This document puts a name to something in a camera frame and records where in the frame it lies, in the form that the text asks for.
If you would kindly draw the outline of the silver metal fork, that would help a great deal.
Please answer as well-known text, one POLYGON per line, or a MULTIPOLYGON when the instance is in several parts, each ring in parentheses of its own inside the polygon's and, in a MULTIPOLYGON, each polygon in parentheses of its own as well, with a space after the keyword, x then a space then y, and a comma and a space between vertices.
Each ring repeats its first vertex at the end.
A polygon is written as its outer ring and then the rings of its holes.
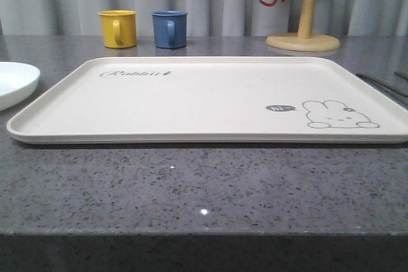
POLYGON ((384 87, 385 89, 388 89, 388 90, 390 90, 390 91, 392 91, 392 92, 398 94, 399 96, 407 97, 407 93, 404 93, 404 92, 402 92, 401 90, 397 89, 396 87, 394 87, 394 86, 392 86, 392 85, 389 85, 389 84, 387 84, 387 83, 384 83, 384 82, 382 82, 382 81, 380 81, 380 80, 378 80, 378 79, 376 79, 376 78, 374 78, 374 77, 371 77, 371 76, 368 76, 368 75, 364 75, 364 74, 361 74, 361 73, 356 73, 356 76, 357 76, 358 78, 360 78, 360 79, 366 81, 366 82, 374 83, 374 84, 376 84, 376 85, 379 85, 379 86, 381 86, 381 87, 384 87))

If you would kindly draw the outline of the white round plate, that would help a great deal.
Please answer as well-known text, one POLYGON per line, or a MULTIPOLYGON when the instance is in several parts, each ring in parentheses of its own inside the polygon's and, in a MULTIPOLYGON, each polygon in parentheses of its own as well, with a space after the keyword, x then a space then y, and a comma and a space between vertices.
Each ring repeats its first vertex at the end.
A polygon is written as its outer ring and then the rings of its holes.
POLYGON ((40 71, 19 62, 1 62, 1 110, 29 97, 37 88, 40 71))

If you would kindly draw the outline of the silver metal chopstick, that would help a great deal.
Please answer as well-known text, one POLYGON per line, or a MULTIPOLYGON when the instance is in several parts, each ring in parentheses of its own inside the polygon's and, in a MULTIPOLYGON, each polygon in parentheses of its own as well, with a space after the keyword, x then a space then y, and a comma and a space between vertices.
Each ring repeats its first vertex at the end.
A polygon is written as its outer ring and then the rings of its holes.
POLYGON ((403 73, 401 71, 395 71, 394 75, 404 79, 405 81, 408 81, 408 74, 405 74, 405 73, 403 73))

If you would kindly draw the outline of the cream rabbit serving tray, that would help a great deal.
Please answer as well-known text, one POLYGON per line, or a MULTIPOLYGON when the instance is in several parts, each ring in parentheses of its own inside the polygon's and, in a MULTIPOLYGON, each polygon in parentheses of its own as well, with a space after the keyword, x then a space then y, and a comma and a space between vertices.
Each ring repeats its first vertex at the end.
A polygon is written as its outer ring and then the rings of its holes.
POLYGON ((105 57, 7 129, 32 144, 403 143, 407 111, 317 57, 105 57))

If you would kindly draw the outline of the blue enamel mug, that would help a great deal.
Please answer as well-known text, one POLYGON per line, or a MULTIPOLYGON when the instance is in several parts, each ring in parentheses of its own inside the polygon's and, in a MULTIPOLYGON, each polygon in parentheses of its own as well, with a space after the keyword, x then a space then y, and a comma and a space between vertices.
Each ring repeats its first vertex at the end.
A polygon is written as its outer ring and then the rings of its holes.
POLYGON ((152 12, 155 45, 158 48, 182 48, 187 45, 187 12, 152 12))

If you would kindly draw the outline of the yellow enamel mug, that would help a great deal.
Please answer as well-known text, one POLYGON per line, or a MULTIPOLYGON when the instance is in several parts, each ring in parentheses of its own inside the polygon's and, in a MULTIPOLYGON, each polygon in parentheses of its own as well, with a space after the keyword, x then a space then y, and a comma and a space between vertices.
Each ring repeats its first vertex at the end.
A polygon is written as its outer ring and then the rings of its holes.
POLYGON ((133 10, 105 10, 98 13, 104 46, 131 48, 137 45, 136 12, 133 10))

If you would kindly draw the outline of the wooden mug tree stand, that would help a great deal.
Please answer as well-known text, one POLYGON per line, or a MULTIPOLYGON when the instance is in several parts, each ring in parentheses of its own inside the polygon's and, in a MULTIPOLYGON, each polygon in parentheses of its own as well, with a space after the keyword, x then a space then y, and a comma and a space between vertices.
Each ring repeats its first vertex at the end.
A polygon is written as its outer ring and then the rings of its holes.
POLYGON ((303 0, 298 32, 273 34, 266 38, 266 44, 285 50, 320 52, 340 47, 337 38, 323 34, 312 34, 316 0, 303 0))

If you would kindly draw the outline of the grey pleated curtain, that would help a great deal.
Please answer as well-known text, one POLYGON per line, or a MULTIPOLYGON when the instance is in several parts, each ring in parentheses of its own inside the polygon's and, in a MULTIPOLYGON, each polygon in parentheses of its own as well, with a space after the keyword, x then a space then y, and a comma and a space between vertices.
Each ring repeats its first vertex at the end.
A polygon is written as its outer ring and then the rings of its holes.
MULTIPOLYGON (((267 36, 297 30, 302 0, 1 0, 5 35, 99 35, 98 12, 134 10, 141 36, 155 10, 184 10, 191 36, 267 36)), ((316 0, 313 30, 333 36, 406 36, 407 0, 316 0)))

